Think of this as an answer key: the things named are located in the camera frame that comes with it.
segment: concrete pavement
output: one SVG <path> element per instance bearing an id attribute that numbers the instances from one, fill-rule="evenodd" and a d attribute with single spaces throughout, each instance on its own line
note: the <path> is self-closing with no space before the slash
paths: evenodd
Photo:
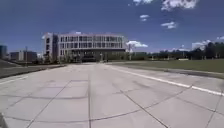
<path id="1" fill-rule="evenodd" d="M 9 128 L 223 128 L 220 79 L 70 65 L 0 79 Z"/>

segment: modern building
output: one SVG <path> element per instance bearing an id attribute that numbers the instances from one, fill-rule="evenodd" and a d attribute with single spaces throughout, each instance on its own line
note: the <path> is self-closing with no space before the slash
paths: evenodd
<path id="1" fill-rule="evenodd" d="M 0 59 L 5 59 L 7 57 L 7 46 L 0 45 Z"/>
<path id="2" fill-rule="evenodd" d="M 126 39 L 113 34 L 51 34 L 44 39 L 44 54 L 52 61 L 70 58 L 107 59 L 114 52 L 125 52 Z"/>
<path id="3" fill-rule="evenodd" d="M 9 58 L 12 61 L 27 61 L 32 62 L 37 60 L 37 53 L 33 51 L 21 50 L 18 52 L 11 52 Z"/>

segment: blue sky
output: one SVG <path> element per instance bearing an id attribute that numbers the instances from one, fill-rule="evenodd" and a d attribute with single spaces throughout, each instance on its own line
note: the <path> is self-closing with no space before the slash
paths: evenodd
<path id="1" fill-rule="evenodd" d="M 115 33 L 172 50 L 224 36 L 223 0 L 0 0 L 0 43 L 43 50 L 47 32 Z"/>

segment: grass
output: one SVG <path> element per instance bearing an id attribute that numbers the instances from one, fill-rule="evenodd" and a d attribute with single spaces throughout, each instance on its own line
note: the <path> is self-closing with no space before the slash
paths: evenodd
<path id="1" fill-rule="evenodd" d="M 116 65 L 185 69 L 185 70 L 197 70 L 197 71 L 224 73 L 224 59 L 186 60 L 186 61 L 178 61 L 178 60 L 175 60 L 175 61 L 139 61 L 139 62 L 128 62 L 128 63 L 116 63 Z"/>

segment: building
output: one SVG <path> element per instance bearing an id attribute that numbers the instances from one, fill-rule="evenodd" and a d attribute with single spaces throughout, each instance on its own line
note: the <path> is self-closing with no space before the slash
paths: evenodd
<path id="1" fill-rule="evenodd" d="M 0 45 L 0 59 L 5 59 L 7 57 L 7 46 Z"/>
<path id="2" fill-rule="evenodd" d="M 108 54 L 126 50 L 126 39 L 120 35 L 47 33 L 43 39 L 44 54 L 51 61 L 60 61 L 65 57 L 106 60 Z"/>
<path id="3" fill-rule="evenodd" d="M 37 53 L 33 51 L 21 50 L 18 52 L 11 52 L 9 58 L 12 61 L 27 61 L 32 62 L 37 60 Z"/>

